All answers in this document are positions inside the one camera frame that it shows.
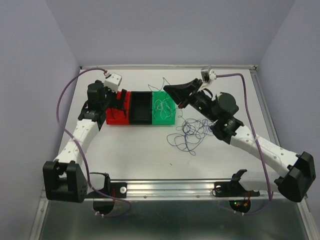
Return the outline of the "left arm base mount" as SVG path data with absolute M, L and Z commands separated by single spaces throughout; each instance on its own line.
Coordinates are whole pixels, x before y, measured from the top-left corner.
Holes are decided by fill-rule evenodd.
M 102 172 L 90 172 L 93 181 L 88 185 L 87 199 L 93 199 L 92 210 L 101 218 L 122 217 L 127 214 L 132 204 L 126 200 L 127 194 L 121 189 L 127 187 L 125 182 L 112 183 L 110 175 Z

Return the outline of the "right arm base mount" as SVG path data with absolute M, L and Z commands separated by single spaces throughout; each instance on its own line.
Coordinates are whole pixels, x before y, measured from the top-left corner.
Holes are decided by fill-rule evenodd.
M 241 198 L 240 200 L 229 200 L 229 205 L 235 213 L 247 214 L 251 209 L 251 197 L 259 197 L 259 191 L 245 190 L 241 184 L 241 177 L 246 173 L 241 169 L 232 175 L 230 181 L 220 181 L 214 184 L 211 195 L 217 198 Z

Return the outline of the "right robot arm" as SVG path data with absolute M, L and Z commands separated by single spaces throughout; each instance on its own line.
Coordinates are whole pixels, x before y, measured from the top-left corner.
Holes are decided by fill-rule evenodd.
M 246 191 L 265 190 L 301 202 L 316 179 L 314 157 L 306 151 L 298 154 L 286 150 L 259 136 L 252 125 L 246 126 L 235 117 L 239 107 L 231 94 L 206 94 L 207 85 L 209 82 L 196 78 L 184 84 L 166 85 L 163 90 L 179 109 L 191 106 L 211 121 L 210 129 L 218 140 L 261 161 L 263 176 L 259 178 L 243 170 L 241 176 L 233 175 L 231 192 L 242 195 Z

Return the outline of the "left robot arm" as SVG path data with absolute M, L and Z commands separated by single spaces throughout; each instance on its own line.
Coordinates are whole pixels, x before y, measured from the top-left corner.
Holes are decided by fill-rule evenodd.
M 86 152 L 107 118 L 107 109 L 123 109 L 127 91 L 117 97 L 122 77 L 112 74 L 87 87 L 87 100 L 81 108 L 73 133 L 53 161 L 46 161 L 42 172 L 46 198 L 81 203 L 93 191 Z

